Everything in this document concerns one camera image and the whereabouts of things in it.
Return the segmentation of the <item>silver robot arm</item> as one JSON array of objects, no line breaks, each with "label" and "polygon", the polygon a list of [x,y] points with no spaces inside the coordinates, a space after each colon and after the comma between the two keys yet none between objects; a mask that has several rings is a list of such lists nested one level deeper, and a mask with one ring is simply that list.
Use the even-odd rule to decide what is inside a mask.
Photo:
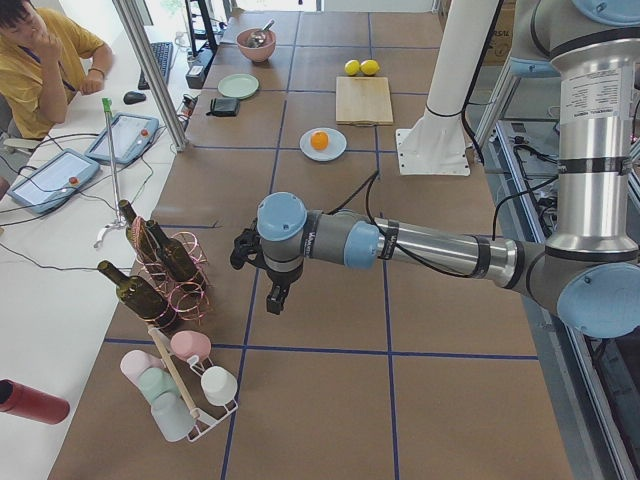
[{"label": "silver robot arm", "polygon": [[594,338],[639,324],[639,247],[626,232],[632,89],[639,60],[635,1],[519,1],[511,65],[561,79],[558,221],[541,243],[457,235],[349,210],[310,210],[277,192],[259,205],[251,259],[283,310],[303,262],[365,269],[413,262],[458,278],[487,279],[534,300]]}]

